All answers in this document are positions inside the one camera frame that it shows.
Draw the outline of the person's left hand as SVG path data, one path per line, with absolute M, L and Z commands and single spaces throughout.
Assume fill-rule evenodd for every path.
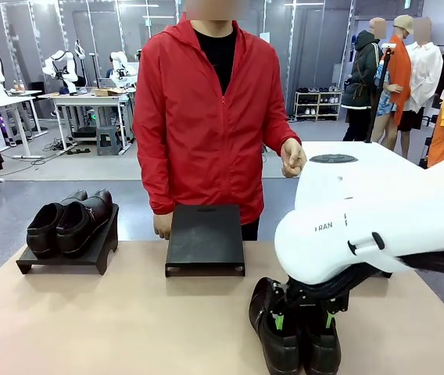
M 281 161 L 284 177 L 293 178 L 301 174 L 307 158 L 302 145 L 295 138 L 289 138 L 281 146 Z

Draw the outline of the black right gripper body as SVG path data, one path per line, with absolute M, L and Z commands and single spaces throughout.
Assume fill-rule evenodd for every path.
M 296 305 L 318 305 L 327 312 L 345 312 L 349 307 L 349 293 L 367 278 L 374 269 L 345 269 L 320 284 L 304 284 L 289 277 L 286 285 L 288 302 Z

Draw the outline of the person's right hand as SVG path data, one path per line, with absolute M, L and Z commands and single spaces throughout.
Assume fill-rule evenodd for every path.
M 169 240 L 171 234 L 173 213 L 168 213 L 164 215 L 154 214 L 153 215 L 153 228 L 160 238 Z

